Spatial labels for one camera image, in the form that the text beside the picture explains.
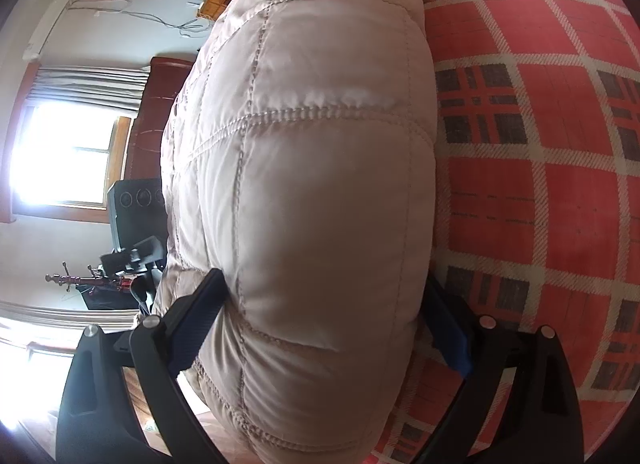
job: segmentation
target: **bright window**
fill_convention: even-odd
[[[130,119],[92,106],[28,106],[12,157],[15,213],[106,209],[106,193],[122,177],[129,127]]]

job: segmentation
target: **plaid pattern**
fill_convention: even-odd
[[[640,30],[621,0],[423,1],[440,102],[434,272],[507,328],[558,331],[590,454],[640,384]],[[460,383],[420,328],[366,464],[410,462]]]

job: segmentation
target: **speaker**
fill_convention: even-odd
[[[167,215],[161,179],[119,180],[107,193],[107,210],[114,247],[131,249],[157,237],[166,250]]]

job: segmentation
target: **gray curtain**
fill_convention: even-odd
[[[27,98],[30,102],[62,100],[110,108],[135,117],[150,67],[139,70],[92,66],[41,66]]]

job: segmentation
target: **air conditioner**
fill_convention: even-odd
[[[49,38],[56,22],[65,11],[71,0],[53,0],[33,31],[29,44],[22,55],[25,61],[34,61],[40,57],[42,48]]]

